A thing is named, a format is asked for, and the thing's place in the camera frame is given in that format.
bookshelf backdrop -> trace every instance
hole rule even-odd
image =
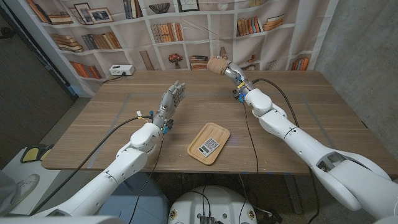
[[[247,70],[313,70],[338,2],[231,0],[219,5],[198,0],[193,1],[198,11],[181,12],[179,0],[18,1],[92,94],[111,75],[113,64],[173,70],[169,55],[175,53],[183,57],[181,70],[199,65],[192,56],[224,53]],[[160,3],[169,9],[156,14],[149,6]],[[77,9],[86,5],[91,16],[80,16]]]

humanoid robot hand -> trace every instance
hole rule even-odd
[[[168,119],[170,119],[177,106],[180,104],[185,95],[185,83],[179,85],[175,81],[173,85],[163,94],[162,101],[160,102],[159,109],[154,115],[153,123],[159,128],[163,128]]]

power outlet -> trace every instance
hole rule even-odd
[[[126,75],[132,75],[136,69],[132,65],[112,65],[109,69],[111,75],[122,75],[123,72],[126,72]]]

framed photo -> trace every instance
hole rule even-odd
[[[77,11],[76,8],[69,8],[69,10],[73,13],[73,16],[76,17],[76,19],[81,23],[81,24],[85,24],[85,22],[83,21],[83,18],[81,18],[79,12]]]
[[[74,4],[74,6],[85,24],[94,24],[91,16],[88,14],[88,10],[90,10],[88,3]]]
[[[112,15],[109,13],[108,8],[89,9],[88,14],[91,16],[91,20],[94,24],[113,22]]]
[[[198,0],[178,0],[180,12],[199,11]]]

white robotic arm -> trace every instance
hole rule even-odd
[[[378,219],[397,215],[398,184],[382,168],[359,154],[326,147],[296,127],[236,64],[229,63],[224,74],[237,86],[240,99],[253,107],[260,125],[283,139],[341,204],[350,210],[364,208]]]
[[[170,119],[182,101],[185,83],[176,81],[163,95],[152,123],[137,130],[130,141],[116,154],[115,160],[73,197],[60,205],[40,212],[33,217],[93,215],[124,180],[139,172],[156,148],[154,139],[172,127]]]

